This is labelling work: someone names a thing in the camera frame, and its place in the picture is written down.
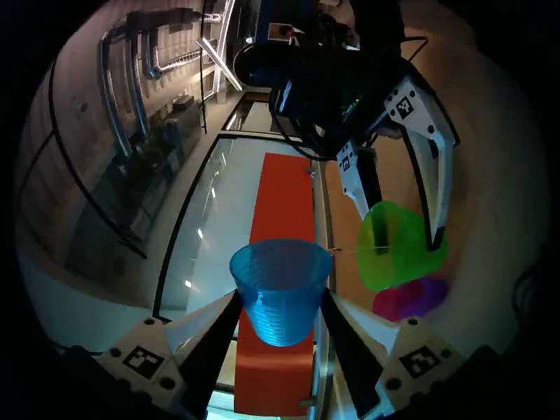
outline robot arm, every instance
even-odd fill
[[[384,100],[384,107],[384,115],[402,127],[420,192],[427,246],[437,249],[447,219],[453,147],[459,144],[459,137],[435,93],[420,88],[411,76],[407,75],[395,86]],[[364,219],[369,209],[381,201],[377,177],[371,171],[372,163],[364,148],[353,141],[342,147],[337,163],[344,194],[354,201]]]
[[[97,362],[162,412],[204,420],[241,310],[236,290],[167,325],[148,318]],[[391,323],[328,289],[321,313],[360,419],[389,415],[414,396],[427,396],[463,363],[421,319]]]

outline black cable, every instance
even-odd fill
[[[118,229],[118,227],[115,225],[115,223],[113,223],[111,221],[111,219],[109,219],[109,217],[105,214],[105,212],[98,205],[98,203],[95,202],[94,198],[91,196],[88,189],[85,187],[85,185],[83,185],[83,183],[80,179],[80,176],[78,175],[78,172],[76,172],[76,169],[72,165],[72,161],[70,159],[70,156],[68,155],[68,152],[67,152],[66,148],[64,147],[64,143],[62,142],[62,138],[61,138],[60,132],[58,130],[58,124],[57,124],[57,119],[56,119],[56,115],[55,115],[55,101],[53,99],[53,80],[54,80],[54,77],[55,77],[55,67],[56,67],[56,64],[57,64],[57,59],[58,59],[58,56],[55,58],[55,61],[52,63],[52,66],[50,68],[50,76],[49,76],[49,81],[48,81],[48,112],[49,112],[50,121],[51,121],[51,124],[52,124],[52,133],[55,136],[55,141],[57,142],[58,148],[60,150],[60,154],[62,155],[62,159],[63,159],[64,163],[66,163],[66,166],[68,167],[68,170],[70,171],[70,175],[74,179],[74,182],[76,182],[76,185],[78,186],[78,188],[80,188],[80,191],[82,192],[82,194],[84,194],[87,202],[89,202],[91,204],[91,206],[93,207],[93,209],[95,210],[97,215],[105,222],[105,224],[107,224],[107,226],[109,226],[109,228],[113,232],[115,232],[117,234],[117,236],[120,238],[120,240],[122,240],[127,245],[128,249],[135,252],[136,254],[138,254],[139,256],[141,256],[145,260],[145,259],[147,259],[146,254],[140,248],[138,248],[136,245],[134,245]]]
[[[417,55],[422,51],[422,49],[428,45],[428,37],[427,36],[408,36],[404,39],[401,43],[410,42],[410,41],[423,41],[422,45],[418,47],[416,51],[410,56],[408,62],[411,62]]]
[[[62,344],[57,343],[52,338],[47,338],[47,341],[51,346],[53,346],[53,347],[55,347],[56,349],[59,349],[59,350],[68,351],[71,348],[71,347],[63,346]],[[86,349],[84,349],[84,351],[87,354],[89,354],[90,356],[100,356],[100,355],[103,354],[103,351],[90,351],[90,350],[86,350]]]
[[[535,271],[538,263],[535,262],[521,273],[515,281],[512,290],[512,309],[517,323],[522,326],[524,324],[525,310],[528,301],[531,298],[532,289],[534,287]]]
[[[25,190],[25,187],[27,187],[27,183],[29,182],[29,178],[31,177],[31,172],[35,168],[35,165],[37,165],[37,162],[39,161],[39,158],[40,158],[43,150],[45,150],[45,147],[48,145],[49,141],[52,139],[53,134],[54,134],[54,132],[51,130],[50,133],[48,134],[48,136],[43,140],[43,143],[41,143],[41,145],[39,146],[39,149],[37,149],[37,151],[35,152],[35,155],[31,159],[31,163],[29,163],[27,171],[25,172],[25,175],[23,176],[20,188],[19,188],[19,190],[17,190],[17,196],[16,196],[16,199],[15,199],[15,203],[16,203],[16,206],[17,206],[16,210],[15,210],[16,214],[18,214],[20,212],[20,209],[21,209],[21,206],[22,206],[23,191]]]
[[[375,133],[371,139],[367,140],[365,142],[365,147],[371,147],[373,142],[377,140],[377,137],[379,137],[379,133]]]
[[[280,130],[280,133],[284,137],[284,140],[286,140],[288,142],[288,144],[290,144],[290,146],[292,146],[299,154],[301,154],[302,156],[305,156],[308,159],[314,160],[316,162],[328,162],[328,161],[332,160],[332,159],[329,159],[327,157],[313,156],[313,155],[310,155],[310,154],[304,152],[298,145],[296,145],[290,139],[290,137],[288,137],[288,135],[284,131],[284,128],[282,127],[282,125],[280,124],[280,121],[278,120],[278,118],[276,116],[276,112],[274,111],[274,103],[275,103],[276,94],[277,94],[276,90],[271,90],[270,91],[270,98],[269,98],[269,101],[268,101],[268,109],[270,111],[270,115],[272,116],[272,119],[274,120],[274,122],[278,126],[278,129]]]

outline glass panel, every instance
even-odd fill
[[[299,137],[289,119],[280,115],[277,118],[288,136]],[[239,103],[230,119],[227,120],[224,130],[281,134],[278,125],[270,115],[268,102],[250,100],[243,100]]]
[[[235,289],[229,262],[249,244],[266,153],[300,156],[278,141],[221,139],[216,145],[177,236],[161,315],[177,319]]]
[[[202,5],[190,1],[188,7],[201,11]],[[160,11],[173,8],[169,4]],[[53,127],[49,73],[22,131],[14,185],[17,251],[43,328],[67,347],[106,350],[151,315],[168,240],[155,243],[154,237],[164,236],[158,231],[162,221],[176,218],[176,213],[169,217],[170,191],[196,154],[200,103],[203,93],[211,93],[214,65],[208,60],[202,63],[203,89],[200,85],[199,20],[158,29],[154,38],[164,70],[157,76],[146,68],[143,33],[136,39],[136,62],[131,60],[149,120],[149,134],[142,136],[130,99],[125,42],[113,39],[106,61],[108,91],[115,97],[123,138],[130,143],[129,153],[123,152],[127,147],[120,148],[113,136],[102,100],[98,52],[102,34],[133,10],[131,3],[108,2],[71,36],[56,61],[52,100],[68,160],[48,136]],[[220,13],[223,4],[209,5],[206,11]],[[222,22],[204,26],[210,38],[221,28]],[[87,194],[78,188],[72,169]]]

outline plastic cup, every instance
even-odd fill
[[[305,340],[332,266],[329,252],[296,239],[256,242],[236,252],[230,271],[257,336],[275,347]]]

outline wall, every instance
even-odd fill
[[[53,81],[53,99],[60,134],[69,156],[86,188],[93,189],[107,164],[116,154],[113,135],[99,93],[97,63],[98,42],[103,33],[127,13],[134,10],[202,8],[201,0],[180,1],[110,1],[101,7],[66,43],[61,50]],[[192,51],[200,35],[200,24],[190,29],[169,33],[160,30],[159,55],[161,62],[170,57]],[[111,47],[109,66],[112,71],[120,118],[127,135],[134,128],[134,116],[125,84],[123,42]],[[198,61],[174,70],[158,81],[142,78],[146,110],[153,114],[180,92],[200,95]],[[22,131],[20,156],[16,164],[16,188],[21,182],[31,158],[51,130],[48,115],[48,78],[38,89]],[[55,142],[45,148],[24,191],[22,218],[41,238],[43,250],[55,261],[64,259],[69,233],[73,231],[81,209],[83,196],[71,179]]]
[[[20,269],[45,333],[64,346],[106,350],[151,311],[90,297],[40,271],[25,255]]]

